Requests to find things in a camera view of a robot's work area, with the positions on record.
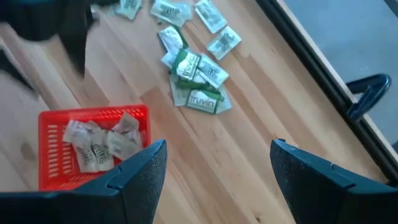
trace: red plastic basket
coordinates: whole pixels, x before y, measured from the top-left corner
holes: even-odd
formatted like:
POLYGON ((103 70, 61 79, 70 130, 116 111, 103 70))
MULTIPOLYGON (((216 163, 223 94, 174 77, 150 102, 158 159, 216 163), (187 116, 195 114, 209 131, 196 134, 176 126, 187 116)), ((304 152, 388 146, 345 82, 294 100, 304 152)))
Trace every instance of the red plastic basket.
MULTIPOLYGON (((145 105, 42 112, 39 115, 39 190, 74 189, 104 173, 80 173, 72 145, 62 142, 69 120, 92 120, 102 128, 111 129, 125 112, 138 119, 142 143, 146 147, 150 143, 150 126, 149 110, 145 105)), ((121 162, 117 158, 114 161, 115 164, 121 162)))

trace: wooden floor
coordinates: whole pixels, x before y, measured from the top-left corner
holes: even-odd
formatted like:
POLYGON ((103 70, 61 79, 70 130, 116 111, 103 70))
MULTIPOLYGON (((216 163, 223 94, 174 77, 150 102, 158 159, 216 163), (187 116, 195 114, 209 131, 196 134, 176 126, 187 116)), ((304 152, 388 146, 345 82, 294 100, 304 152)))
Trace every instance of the wooden floor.
MULTIPOLYGON (((149 3, 134 22, 101 15, 88 38, 86 78, 77 78, 57 38, 25 42, 0 26, 0 45, 32 80, 31 96, 0 76, 0 190, 37 188, 41 111, 145 103, 152 139, 166 139, 167 176, 155 223, 293 223, 269 160, 284 138, 375 180, 379 168, 255 0, 214 0, 242 43, 220 65, 233 109, 212 116, 173 106, 159 27, 149 3)), ((194 16, 183 28, 194 51, 214 37, 194 16)))

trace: truvia packet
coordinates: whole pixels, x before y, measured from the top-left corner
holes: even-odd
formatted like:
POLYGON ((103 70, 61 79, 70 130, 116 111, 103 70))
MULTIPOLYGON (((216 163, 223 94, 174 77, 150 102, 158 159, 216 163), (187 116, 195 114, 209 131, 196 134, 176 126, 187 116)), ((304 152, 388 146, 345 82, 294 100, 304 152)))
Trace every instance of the truvia packet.
POLYGON ((189 89, 181 89, 177 87, 178 77, 170 75, 170 88, 172 90, 173 101, 175 106, 184 106, 187 103, 190 93, 189 89))
POLYGON ((100 127, 98 125, 92 125, 81 121, 70 120, 65 132, 63 133, 62 141, 72 143, 72 136, 75 132, 85 131, 88 134, 91 134, 96 129, 100 129, 100 127))
POLYGON ((184 12, 176 5, 167 1, 155 1, 150 9, 150 13, 178 27, 182 27, 185 22, 184 12))
POLYGON ((211 114, 216 113, 218 100, 209 97, 206 90, 191 90, 187 107, 205 111, 211 114))
POLYGON ((213 54, 217 60, 221 60, 241 41, 242 39, 240 36, 227 26, 207 45, 207 50, 213 54))
POLYGON ((91 135, 91 148, 97 161, 99 171, 108 171, 114 167, 113 156, 106 145, 107 131, 98 129, 91 135))
POLYGON ((138 147, 127 137, 113 131, 108 133, 106 143, 109 153, 123 161, 139 152, 138 147))
POLYGON ((115 131, 125 137, 127 137, 131 142, 135 144, 136 151, 142 150, 142 140, 139 134, 139 121, 128 113, 124 113, 119 123, 116 124, 112 131, 115 131))
POLYGON ((120 0, 120 8, 116 10, 116 14, 134 20, 141 5, 142 0, 120 0))
POLYGON ((173 55, 177 55, 180 49, 188 47, 187 41, 184 39, 178 27, 169 26, 159 31, 157 35, 166 48, 166 51, 173 55))
POLYGON ((212 34, 223 28, 227 21, 210 0, 201 0, 193 5, 200 19, 206 24, 212 34))
POLYGON ((221 85, 218 90, 223 95, 224 101, 218 102, 216 114, 220 114, 232 108, 231 101, 229 100, 228 93, 224 85, 221 85))
POLYGON ((197 70, 201 71, 200 75, 214 88, 219 88, 229 77, 223 68, 205 54, 201 55, 197 70))
POLYGON ((171 69, 172 75, 192 80, 197 69, 200 56, 187 49, 180 49, 171 69))
POLYGON ((76 152, 79 170, 85 172, 98 172, 96 158, 91 150, 92 129, 87 128, 84 123, 79 121, 69 121, 63 135, 63 141, 72 143, 76 152))

